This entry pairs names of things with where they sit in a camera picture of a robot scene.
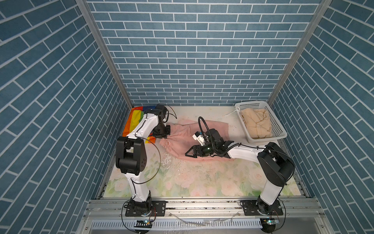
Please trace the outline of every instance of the black cable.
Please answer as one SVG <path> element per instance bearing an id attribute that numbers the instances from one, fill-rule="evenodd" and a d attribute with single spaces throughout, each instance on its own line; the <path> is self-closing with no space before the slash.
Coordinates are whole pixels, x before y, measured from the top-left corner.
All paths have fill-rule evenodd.
<path id="1" fill-rule="evenodd" d="M 132 181 L 131 180 L 131 182 L 132 182 L 132 185 L 134 186 L 134 191 L 135 191 L 135 193 L 134 194 L 136 194 L 137 193 L 137 189 L 135 188 L 135 184 L 134 184 L 134 181 Z"/>
<path id="2" fill-rule="evenodd" d="M 166 117 L 165 121 L 162 121 L 163 123 L 166 123 L 169 120 L 169 110 L 166 109 L 166 111 L 167 111 L 167 113 L 165 115 L 168 115 L 168 116 Z"/>
<path id="3" fill-rule="evenodd" d="M 154 176 L 152 176 L 152 178 L 150 178 L 149 180 L 147 180 L 147 181 L 145 181 L 145 182 L 142 182 L 142 183 L 137 183 L 137 182 L 135 182 L 135 181 L 133 181 L 133 180 L 131 179 L 131 181 L 132 181 L 133 183 L 135 183 L 135 184 L 137 184 L 137 185 L 141 185 L 141 184 L 147 183 L 148 181 L 150 181 L 151 179 L 153 179 L 153 178 L 157 175 L 157 173 L 159 172 L 160 167 L 161 167 L 161 153 L 160 153 L 160 150 L 158 149 L 158 147 L 157 147 L 153 142 L 151 142 L 150 140 L 148 140 L 147 138 L 143 138 L 143 137 L 137 137 L 137 138 L 141 138 L 141 139 L 147 140 L 148 142 L 152 143 L 152 144 L 156 147 L 156 149 L 157 149 L 157 151 L 159 152 L 159 155 L 160 155 L 160 164 L 159 164 L 159 168 L 157 169 L 157 171 L 156 171 L 156 173 L 154 174 Z"/>
<path id="4" fill-rule="evenodd" d="M 169 105 L 166 104 L 166 103 L 159 103 L 159 104 L 170 107 L 170 108 L 172 109 L 172 111 L 174 112 L 174 115 L 173 115 L 173 114 L 170 114 L 170 115 L 174 116 L 174 117 L 177 119 L 177 114 L 175 113 L 174 109 L 173 109 L 171 106 L 169 106 Z"/>
<path id="5" fill-rule="evenodd" d="M 267 149 L 267 150 L 274 151 L 274 152 L 277 152 L 277 153 L 279 153 L 279 154 L 283 154 L 283 155 L 286 155 L 287 157 L 289 157 L 287 154 L 285 154 L 285 153 L 283 153 L 283 152 L 281 152 L 281 151 L 276 151 L 275 149 L 268 149 L 268 148 L 263 148 L 263 147 L 258 147 L 258 146 L 257 146 L 257 147 L 254 147 L 254 146 L 249 146 L 249 145 L 242 145 L 242 146 L 246 146 L 246 147 L 253 148 L 253 149 Z M 296 168 L 294 162 L 292 162 L 292 160 L 290 160 L 290 162 L 292 163 L 292 165 L 294 166 L 294 168 Z M 291 174 L 291 176 L 288 178 L 288 180 L 291 179 L 291 177 L 294 175 L 294 173 L 295 173 L 295 170 L 292 172 L 292 174 Z"/>
<path id="6" fill-rule="evenodd" d="M 133 232 L 133 233 L 136 233 L 136 234 L 140 234 L 140 231 L 139 231 L 139 233 L 137 233 L 136 231 L 129 229 L 128 227 L 126 227 L 125 223 L 123 222 L 123 217 L 122 217 L 122 216 L 123 216 L 123 215 L 122 215 L 122 213 L 123 213 L 123 208 L 124 208 L 125 204 L 128 203 L 128 202 L 130 202 L 131 200 L 132 200 L 132 198 L 131 198 L 130 200 L 125 201 L 125 202 L 123 203 L 123 205 L 122 205 L 122 208 L 121 208 L 121 220 L 122 220 L 122 224 L 123 224 L 123 226 L 124 226 L 127 230 L 129 230 L 129 231 L 131 231 L 131 232 Z"/>
<path id="7" fill-rule="evenodd" d="M 205 128 L 207 129 L 207 132 L 208 132 L 209 136 L 211 137 L 211 139 L 213 139 L 212 134 L 211 134 L 211 132 L 210 132 L 210 130 L 209 130 L 209 127 L 208 127 L 208 125 L 206 124 L 205 120 L 203 119 L 203 117 L 200 116 L 200 117 L 197 119 L 197 121 L 198 121 L 198 123 L 199 123 L 200 131 L 201 131 L 201 134 L 202 134 L 203 137 L 204 137 L 204 140 L 205 140 L 206 142 L 208 142 L 208 141 L 206 140 L 205 136 L 204 136 L 204 132 L 203 132 L 203 129 L 202 129 L 202 127 L 201 127 L 200 120 L 203 121 L 203 123 L 204 123 L 204 125 L 205 125 Z M 218 152 L 219 150 L 216 149 L 216 148 L 214 147 L 213 142 L 210 142 L 210 143 L 211 143 L 211 145 L 212 145 L 213 152 L 216 153 L 218 156 L 225 155 L 225 154 L 226 154 L 229 150 L 231 150 L 232 148 L 241 145 L 241 143 L 236 143 L 236 144 L 230 146 L 229 148 L 227 148 L 224 152 Z"/>
<path id="8" fill-rule="evenodd" d="M 281 229 L 283 227 L 284 223 L 286 222 L 286 217 L 287 217 L 286 206 L 284 205 L 284 203 L 283 203 L 283 201 L 281 199 L 278 198 L 278 200 L 282 202 L 283 207 L 284 207 L 284 221 L 283 221 L 281 227 L 278 228 L 278 229 L 275 229 L 273 232 L 278 231 L 279 229 Z"/>
<path id="9" fill-rule="evenodd" d="M 145 114 L 145 118 L 147 118 L 148 117 L 148 113 L 147 114 Z M 145 121 L 143 121 L 143 124 L 141 125 L 141 127 L 139 128 L 139 129 L 141 129 L 143 126 L 144 126 L 144 123 L 145 123 Z M 136 133 L 135 133 L 136 134 Z M 134 134 L 134 135 L 135 135 Z"/>
<path id="10" fill-rule="evenodd" d="M 175 115 L 173 115 L 172 113 L 168 113 L 168 115 L 172 115 L 172 116 L 174 116 L 175 118 L 177 118 Z"/>
<path id="11" fill-rule="evenodd" d="M 201 134 L 203 135 L 204 141 L 205 141 L 205 142 L 208 142 L 208 140 L 205 138 L 205 135 L 204 135 L 204 132 L 203 132 L 203 128 L 201 127 L 200 119 L 203 119 L 203 117 L 200 116 L 200 117 L 197 119 L 197 122 L 199 123 L 200 132 L 201 132 Z"/>

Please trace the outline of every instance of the blue brick wall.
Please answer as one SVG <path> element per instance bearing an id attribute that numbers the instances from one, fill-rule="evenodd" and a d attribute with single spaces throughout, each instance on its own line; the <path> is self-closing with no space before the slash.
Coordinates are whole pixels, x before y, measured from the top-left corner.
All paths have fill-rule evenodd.
<path id="1" fill-rule="evenodd" d="M 273 105 L 335 233 L 373 233 L 373 12 L 333 0 Z"/>
<path id="2" fill-rule="evenodd" d="M 89 5 L 136 105 L 267 100 L 320 0 Z"/>
<path id="3" fill-rule="evenodd" d="M 70 233 L 128 109 L 74 0 L 0 1 L 0 233 Z"/>

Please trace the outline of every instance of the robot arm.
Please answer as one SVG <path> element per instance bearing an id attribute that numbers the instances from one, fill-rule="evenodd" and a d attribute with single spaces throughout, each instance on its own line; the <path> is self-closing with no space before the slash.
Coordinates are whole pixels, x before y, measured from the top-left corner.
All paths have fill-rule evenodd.
<path id="1" fill-rule="evenodd" d="M 116 167 L 129 181 L 133 196 L 131 205 L 136 208 L 137 214 L 147 213 L 151 208 L 151 195 L 143 175 L 147 164 L 144 141 L 151 133 L 156 138 L 170 135 L 170 125 L 164 123 L 166 111 L 166 107 L 160 104 L 155 109 L 145 111 L 138 126 L 126 137 L 117 139 Z"/>
<path id="2" fill-rule="evenodd" d="M 279 193 L 293 175 L 295 170 L 293 160 L 274 142 L 258 148 L 236 146 L 228 151 L 228 155 L 231 158 L 241 158 L 261 165 L 267 180 L 257 199 L 257 206 L 262 214 L 272 212 Z"/>
<path id="3" fill-rule="evenodd" d="M 245 146 L 233 141 L 224 141 L 215 129 L 209 129 L 206 135 L 209 142 L 204 140 L 202 133 L 196 132 L 193 138 L 200 145 L 191 147 L 185 155 L 194 158 L 211 155 L 226 158 L 241 158 L 259 163 L 266 175 L 267 181 L 257 199 L 258 211 L 264 215 L 272 212 L 279 193 L 293 175 L 295 170 L 293 160 L 274 142 L 270 142 L 265 146 Z"/>

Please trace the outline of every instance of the white plastic basket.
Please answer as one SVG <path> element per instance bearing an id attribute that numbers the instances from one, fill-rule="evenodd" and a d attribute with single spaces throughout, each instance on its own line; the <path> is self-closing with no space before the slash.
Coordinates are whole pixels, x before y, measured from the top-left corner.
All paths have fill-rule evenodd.
<path id="1" fill-rule="evenodd" d="M 242 125 L 243 131 L 245 132 L 245 137 L 247 138 L 247 141 L 249 143 L 257 143 L 257 142 L 263 142 L 263 141 L 274 141 L 278 139 L 282 139 L 287 137 L 287 132 L 282 126 L 282 124 L 279 122 L 279 119 L 274 114 L 273 110 L 270 108 L 268 103 L 266 101 L 244 101 L 239 102 L 235 104 L 235 107 L 240 108 L 240 110 L 244 110 L 245 108 L 252 108 L 252 109 L 265 109 L 269 111 L 270 114 L 270 122 L 272 124 L 272 134 L 273 137 L 270 138 L 261 138 L 261 139 L 252 139 L 248 133 L 248 130 L 244 124 L 243 118 L 241 117 L 239 111 L 236 111 L 237 116 L 239 117 L 240 123 Z"/>

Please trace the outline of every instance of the pink garment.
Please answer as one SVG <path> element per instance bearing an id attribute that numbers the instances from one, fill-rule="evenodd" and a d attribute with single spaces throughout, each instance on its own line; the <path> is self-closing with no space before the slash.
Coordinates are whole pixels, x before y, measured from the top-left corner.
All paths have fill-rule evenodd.
<path id="1" fill-rule="evenodd" d="M 192 146 L 198 145 L 199 142 L 192 138 L 192 135 L 195 134 L 197 131 L 200 132 L 199 124 L 194 121 L 180 121 L 179 124 L 170 124 L 170 135 L 165 139 L 162 138 L 160 140 L 160 145 L 165 147 L 166 151 L 175 156 L 180 160 L 185 161 L 193 161 L 193 162 L 201 162 L 201 161 L 227 161 L 230 160 L 228 158 L 221 158 L 219 156 L 214 157 L 198 157 L 192 158 L 187 157 L 184 154 L 189 150 Z M 223 140 L 227 141 L 229 139 L 229 125 L 228 123 L 217 122 L 217 121 L 209 121 L 206 120 L 206 124 L 210 129 L 216 129 Z M 206 132 L 206 128 L 201 122 L 201 127 L 204 132 Z"/>

